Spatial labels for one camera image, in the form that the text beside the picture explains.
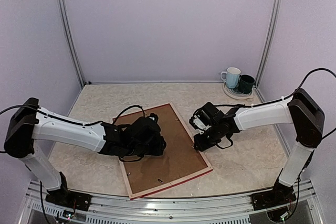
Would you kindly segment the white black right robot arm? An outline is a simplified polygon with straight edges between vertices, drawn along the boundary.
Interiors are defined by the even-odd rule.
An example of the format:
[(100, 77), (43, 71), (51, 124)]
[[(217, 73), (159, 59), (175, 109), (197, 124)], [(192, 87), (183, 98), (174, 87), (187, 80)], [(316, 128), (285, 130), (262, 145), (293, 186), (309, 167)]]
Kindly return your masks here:
[(315, 149), (323, 139), (325, 115), (314, 99), (302, 88), (278, 100), (256, 105), (229, 104), (229, 110), (220, 110), (222, 105), (207, 102), (196, 109), (189, 124), (198, 134), (194, 135), (194, 147), (207, 150), (219, 144), (222, 138), (262, 126), (291, 124), (296, 132), (286, 164), (278, 176), (278, 185), (269, 192), (273, 205), (281, 204), (289, 196), (289, 189), (309, 165)]

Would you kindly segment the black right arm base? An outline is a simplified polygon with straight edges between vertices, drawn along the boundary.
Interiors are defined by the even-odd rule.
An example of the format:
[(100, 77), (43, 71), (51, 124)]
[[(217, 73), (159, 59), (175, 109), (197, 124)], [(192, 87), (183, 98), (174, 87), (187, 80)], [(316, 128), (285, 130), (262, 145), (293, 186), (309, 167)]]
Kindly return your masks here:
[(281, 184), (279, 178), (276, 179), (271, 190), (251, 195), (254, 211), (288, 204), (296, 200), (293, 186), (288, 187)]

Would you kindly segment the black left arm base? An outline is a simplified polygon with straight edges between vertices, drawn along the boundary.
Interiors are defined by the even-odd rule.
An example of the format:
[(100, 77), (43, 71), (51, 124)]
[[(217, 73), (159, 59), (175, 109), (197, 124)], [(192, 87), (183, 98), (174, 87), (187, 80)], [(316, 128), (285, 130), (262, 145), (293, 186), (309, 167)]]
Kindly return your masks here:
[(46, 201), (55, 205), (71, 208), (73, 211), (88, 211), (92, 195), (71, 191), (62, 172), (60, 173), (61, 186), (57, 190), (47, 190)]

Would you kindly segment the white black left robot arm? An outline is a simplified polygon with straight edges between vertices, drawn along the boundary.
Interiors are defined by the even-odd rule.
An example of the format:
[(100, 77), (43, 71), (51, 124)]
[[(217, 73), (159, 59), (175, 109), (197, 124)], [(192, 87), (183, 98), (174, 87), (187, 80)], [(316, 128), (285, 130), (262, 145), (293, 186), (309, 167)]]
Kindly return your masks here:
[(16, 109), (10, 119), (4, 151), (21, 160), (42, 182), (60, 204), (73, 201), (64, 175), (57, 171), (40, 151), (35, 140), (48, 140), (79, 146), (101, 155), (119, 159), (137, 156), (161, 156), (166, 142), (161, 135), (158, 116), (142, 115), (131, 124), (104, 121), (84, 122), (62, 116), (39, 106), (39, 100), (29, 98), (24, 104), (4, 109)]

